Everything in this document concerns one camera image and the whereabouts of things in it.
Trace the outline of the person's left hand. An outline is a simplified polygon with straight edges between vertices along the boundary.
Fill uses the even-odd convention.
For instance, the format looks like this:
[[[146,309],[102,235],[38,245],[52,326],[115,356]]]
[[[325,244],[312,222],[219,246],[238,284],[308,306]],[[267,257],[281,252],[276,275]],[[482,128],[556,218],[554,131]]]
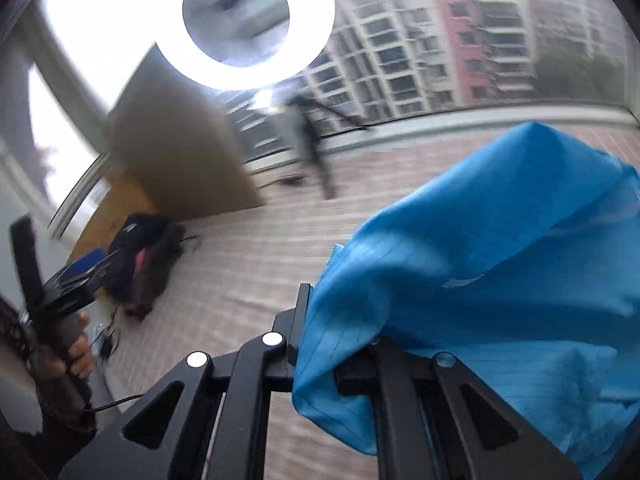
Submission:
[[[85,334],[85,329],[89,325],[90,318],[85,311],[78,312],[76,316],[80,323],[80,333],[70,346],[70,350],[67,352],[67,358],[62,362],[62,370],[64,370],[64,372],[69,370],[73,376],[85,379],[91,375],[96,366],[92,355],[91,344]]]

